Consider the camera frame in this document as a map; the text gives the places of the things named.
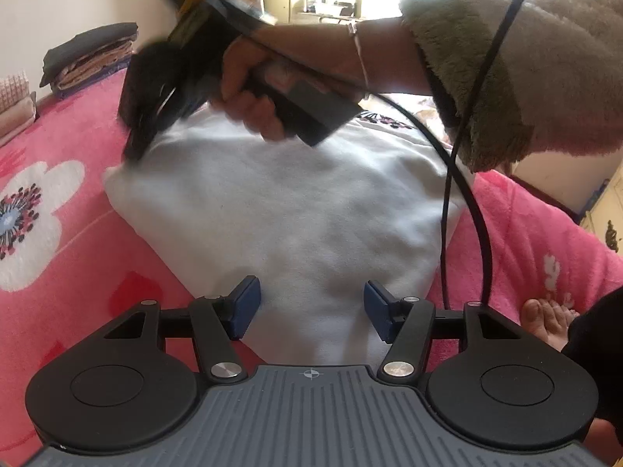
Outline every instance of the ribbed gray surface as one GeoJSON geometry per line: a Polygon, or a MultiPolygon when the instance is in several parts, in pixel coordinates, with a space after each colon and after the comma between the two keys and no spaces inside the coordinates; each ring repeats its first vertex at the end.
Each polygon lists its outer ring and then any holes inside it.
{"type": "Polygon", "coordinates": [[[540,455],[497,453],[440,426],[415,392],[364,367],[263,365],[208,392],[185,426],[134,453],[79,457],[42,450],[30,467],[592,467],[571,444],[540,455]]]}

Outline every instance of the white flower print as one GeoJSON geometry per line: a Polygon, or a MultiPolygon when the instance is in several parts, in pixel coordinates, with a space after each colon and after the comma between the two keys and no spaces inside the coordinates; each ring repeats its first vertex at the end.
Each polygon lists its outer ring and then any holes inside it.
{"type": "Polygon", "coordinates": [[[545,255],[543,257],[543,270],[545,272],[545,289],[552,293],[556,293],[556,283],[560,275],[560,262],[553,255],[545,255]]]}
{"type": "Polygon", "coordinates": [[[37,162],[0,193],[0,290],[30,286],[54,257],[62,231],[53,215],[84,180],[84,165],[66,161],[48,170],[37,162]]]}

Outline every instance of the bed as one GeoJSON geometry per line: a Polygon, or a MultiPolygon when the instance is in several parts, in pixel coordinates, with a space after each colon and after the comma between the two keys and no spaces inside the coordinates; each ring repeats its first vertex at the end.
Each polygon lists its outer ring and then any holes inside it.
{"type": "MultiPolygon", "coordinates": [[[[48,105],[0,148],[0,459],[13,466],[40,445],[23,403],[38,368],[138,301],[180,307],[197,295],[104,191],[102,177],[119,165],[125,142],[116,121],[123,76],[48,105]]],[[[517,321],[532,297],[582,311],[623,284],[619,257],[563,212],[496,172],[478,175],[473,189],[493,244],[492,305],[508,317],[517,321]]],[[[454,224],[449,287],[460,307],[479,295],[481,268],[468,214],[459,212],[454,224]]],[[[438,275],[431,280],[428,299],[440,304],[438,275]]],[[[432,363],[455,348],[436,345],[432,363]]],[[[242,343],[237,349],[247,368],[258,363],[242,343]]],[[[188,343],[167,350],[192,365],[188,343]]]]}

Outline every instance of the bare foot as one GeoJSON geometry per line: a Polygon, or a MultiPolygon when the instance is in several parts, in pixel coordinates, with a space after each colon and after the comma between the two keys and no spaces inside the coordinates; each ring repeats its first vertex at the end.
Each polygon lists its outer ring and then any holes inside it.
{"type": "Polygon", "coordinates": [[[528,300],[521,308],[521,326],[554,349],[562,351],[569,342],[569,325],[579,313],[553,300],[528,300]]]}

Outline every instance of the stack of folded blankets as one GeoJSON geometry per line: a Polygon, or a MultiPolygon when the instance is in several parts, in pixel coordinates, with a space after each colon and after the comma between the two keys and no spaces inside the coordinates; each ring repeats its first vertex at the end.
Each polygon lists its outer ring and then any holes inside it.
{"type": "Polygon", "coordinates": [[[0,146],[29,127],[36,115],[26,73],[0,79],[0,146]]]}
{"type": "Polygon", "coordinates": [[[39,87],[49,84],[52,93],[64,99],[95,84],[128,66],[136,37],[136,23],[101,26],[76,35],[46,53],[39,87]]]}

